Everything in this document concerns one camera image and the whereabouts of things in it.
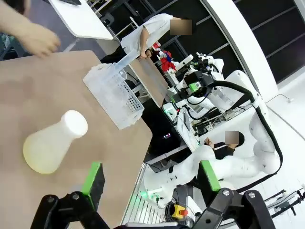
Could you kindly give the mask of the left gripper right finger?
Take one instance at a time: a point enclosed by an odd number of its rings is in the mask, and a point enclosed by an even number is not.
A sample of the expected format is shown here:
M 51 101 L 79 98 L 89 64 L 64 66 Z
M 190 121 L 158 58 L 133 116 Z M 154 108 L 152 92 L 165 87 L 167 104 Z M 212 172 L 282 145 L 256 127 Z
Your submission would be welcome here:
M 199 162 L 197 181 L 206 209 L 195 222 L 194 229 L 217 229 L 223 220 L 233 219 L 240 229 L 272 229 L 273 220 L 257 190 L 242 195 L 221 188 L 208 160 Z

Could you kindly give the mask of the person's right hand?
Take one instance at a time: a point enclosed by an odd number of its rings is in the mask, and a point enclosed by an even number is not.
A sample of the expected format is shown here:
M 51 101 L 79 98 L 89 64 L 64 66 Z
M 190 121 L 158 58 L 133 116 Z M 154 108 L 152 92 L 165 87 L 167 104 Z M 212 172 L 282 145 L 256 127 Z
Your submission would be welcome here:
M 20 41 L 30 53 L 44 58 L 56 52 L 61 44 L 57 34 L 35 23 L 30 23 Z

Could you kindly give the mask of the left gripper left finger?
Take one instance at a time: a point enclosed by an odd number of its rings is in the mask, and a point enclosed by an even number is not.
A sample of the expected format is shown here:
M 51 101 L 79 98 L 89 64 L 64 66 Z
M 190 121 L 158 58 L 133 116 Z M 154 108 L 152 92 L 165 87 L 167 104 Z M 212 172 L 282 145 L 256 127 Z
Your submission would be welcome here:
M 104 184 L 102 163 L 92 163 L 81 191 L 68 193 L 62 198 L 48 194 L 41 199 L 31 228 L 67 229 L 70 223 L 80 222 L 85 229 L 108 229 L 98 213 Z

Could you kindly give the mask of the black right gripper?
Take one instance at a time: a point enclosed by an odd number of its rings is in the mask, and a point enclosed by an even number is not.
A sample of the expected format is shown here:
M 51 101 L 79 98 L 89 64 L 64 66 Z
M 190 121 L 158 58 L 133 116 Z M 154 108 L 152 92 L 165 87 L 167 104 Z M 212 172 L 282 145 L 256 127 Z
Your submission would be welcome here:
M 210 74 L 202 73 L 201 71 L 196 71 L 190 74 L 192 78 L 192 83 L 188 85 L 191 93 L 198 91 L 200 88 L 208 87 L 213 84 L 214 79 Z M 178 92 L 170 96 L 172 103 L 178 103 L 189 97 L 187 92 Z

